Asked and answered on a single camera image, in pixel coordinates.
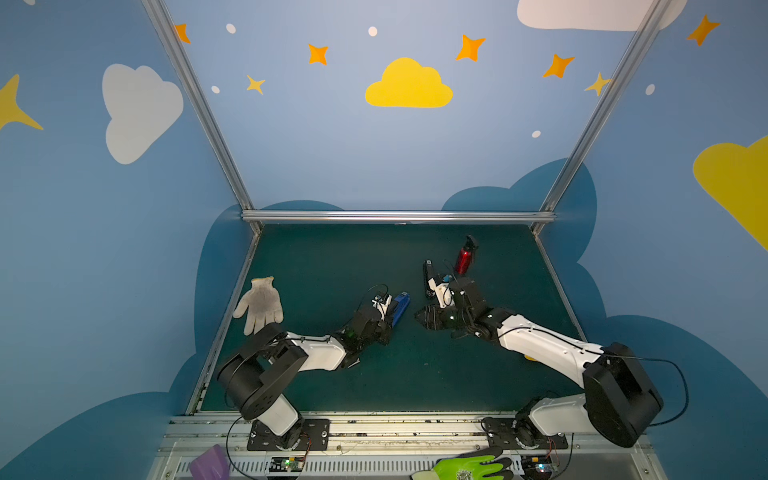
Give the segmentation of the green black work glove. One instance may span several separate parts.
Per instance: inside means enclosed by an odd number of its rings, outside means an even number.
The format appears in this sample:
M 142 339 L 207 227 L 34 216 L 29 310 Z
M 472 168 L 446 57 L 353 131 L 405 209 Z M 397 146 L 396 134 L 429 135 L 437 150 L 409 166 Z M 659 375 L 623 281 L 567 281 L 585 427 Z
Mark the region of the green black work glove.
M 413 473 L 412 480 L 512 480 L 512 460 L 500 447 L 460 454 L 439 460 L 432 468 Z

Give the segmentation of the red spray bottle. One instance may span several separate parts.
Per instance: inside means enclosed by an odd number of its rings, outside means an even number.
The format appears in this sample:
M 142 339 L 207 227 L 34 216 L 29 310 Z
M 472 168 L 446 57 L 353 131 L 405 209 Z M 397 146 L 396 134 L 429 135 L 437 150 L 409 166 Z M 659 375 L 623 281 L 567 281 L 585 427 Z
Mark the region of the red spray bottle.
M 454 272 L 456 275 L 463 276 L 467 273 L 478 248 L 479 244 L 474 236 L 467 235 L 455 262 Z

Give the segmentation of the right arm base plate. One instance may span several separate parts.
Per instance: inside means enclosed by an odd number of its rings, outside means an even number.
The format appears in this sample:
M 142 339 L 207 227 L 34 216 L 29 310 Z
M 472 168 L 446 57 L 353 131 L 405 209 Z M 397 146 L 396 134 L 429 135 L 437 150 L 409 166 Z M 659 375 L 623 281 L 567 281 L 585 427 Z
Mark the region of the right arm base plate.
M 530 420 L 484 417 L 480 425 L 489 445 L 505 450 L 560 450 L 569 447 L 564 435 L 545 436 Z

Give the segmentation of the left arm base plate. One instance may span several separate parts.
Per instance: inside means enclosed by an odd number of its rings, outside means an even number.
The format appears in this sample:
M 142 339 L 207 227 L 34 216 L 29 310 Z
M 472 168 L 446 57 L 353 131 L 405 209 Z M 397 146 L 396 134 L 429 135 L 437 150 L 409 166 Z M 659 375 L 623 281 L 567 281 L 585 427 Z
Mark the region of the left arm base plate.
M 326 451 L 330 438 L 329 419 L 300 418 L 285 434 L 274 434 L 265 424 L 255 420 L 246 449 L 248 451 Z

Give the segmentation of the purple cloth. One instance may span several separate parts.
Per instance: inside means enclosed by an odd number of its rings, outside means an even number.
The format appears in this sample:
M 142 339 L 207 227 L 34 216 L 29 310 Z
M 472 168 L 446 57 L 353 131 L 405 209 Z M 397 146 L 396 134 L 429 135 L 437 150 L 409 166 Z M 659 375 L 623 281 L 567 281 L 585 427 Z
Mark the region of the purple cloth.
M 224 448 L 216 444 L 193 460 L 189 472 L 194 480 L 229 480 L 230 462 Z

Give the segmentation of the aluminium rail frame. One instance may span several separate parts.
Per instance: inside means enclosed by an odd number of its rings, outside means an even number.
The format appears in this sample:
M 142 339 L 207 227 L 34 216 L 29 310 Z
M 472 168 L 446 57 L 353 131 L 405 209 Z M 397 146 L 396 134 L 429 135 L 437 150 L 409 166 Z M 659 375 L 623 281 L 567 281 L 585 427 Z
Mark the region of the aluminium rail frame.
M 210 105 L 201 89 L 188 55 L 184 51 L 178 35 L 172 31 L 172 19 L 169 10 L 162 1 L 145 1 L 144 9 L 162 42 L 191 105 L 199 119 L 213 152 L 223 170 L 242 210 L 241 217 L 251 224 L 257 235 L 263 230 L 263 223 L 295 221 L 299 223 L 383 223 L 383 224 L 525 224 L 531 225 L 534 235 L 538 235 L 543 226 L 555 220 L 555 209 L 572 183 L 587 154 L 594 145 L 609 116 L 621 98 L 627 85 L 632 80 L 637 68 L 650 50 L 658 33 L 662 30 L 662 20 L 672 8 L 671 1 L 653 1 L 640 22 L 636 33 L 623 54 L 614 72 L 614 79 L 601 95 L 595 110 L 591 114 L 573 151 L 567 157 L 559 171 L 541 207 L 537 211 L 396 211 L 396 210 L 264 210 L 256 209 L 247 191 L 246 184 L 237 168 L 236 162 L 226 145 L 224 136 L 214 119 Z

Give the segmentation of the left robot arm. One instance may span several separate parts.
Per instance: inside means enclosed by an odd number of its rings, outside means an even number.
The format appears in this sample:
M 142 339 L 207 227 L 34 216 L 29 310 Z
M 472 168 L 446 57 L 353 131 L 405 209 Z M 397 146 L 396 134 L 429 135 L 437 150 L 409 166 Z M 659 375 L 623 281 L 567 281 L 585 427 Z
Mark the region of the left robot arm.
M 393 306 L 365 306 L 340 330 L 321 337 L 269 324 L 219 366 L 216 380 L 244 420 L 265 426 L 288 448 L 298 441 L 303 422 L 284 395 L 295 377 L 304 371 L 332 372 L 358 364 L 367 347 L 389 343 L 395 318 Z

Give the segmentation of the white knit glove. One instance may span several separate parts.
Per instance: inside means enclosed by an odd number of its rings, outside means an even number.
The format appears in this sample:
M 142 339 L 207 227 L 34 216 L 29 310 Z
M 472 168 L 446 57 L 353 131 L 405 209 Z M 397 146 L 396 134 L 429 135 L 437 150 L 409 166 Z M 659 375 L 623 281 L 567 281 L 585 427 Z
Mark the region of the white knit glove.
M 273 276 L 252 279 L 251 288 L 238 301 L 233 317 L 245 317 L 245 336 L 257 333 L 268 324 L 283 322 L 284 311 L 280 294 L 273 282 Z

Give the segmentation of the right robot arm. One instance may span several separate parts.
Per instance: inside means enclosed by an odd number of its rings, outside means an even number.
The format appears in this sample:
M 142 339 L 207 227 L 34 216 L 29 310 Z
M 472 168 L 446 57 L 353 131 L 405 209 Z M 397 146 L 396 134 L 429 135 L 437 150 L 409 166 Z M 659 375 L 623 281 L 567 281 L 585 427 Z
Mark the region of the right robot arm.
M 534 449 L 559 434 L 599 434 L 628 448 L 663 409 L 641 359 L 626 345 L 578 340 L 492 307 L 469 278 L 430 278 L 426 289 L 432 302 L 416 316 L 425 328 L 463 331 L 541 363 L 580 388 L 574 395 L 534 399 L 517 412 L 511 434 L 519 447 Z

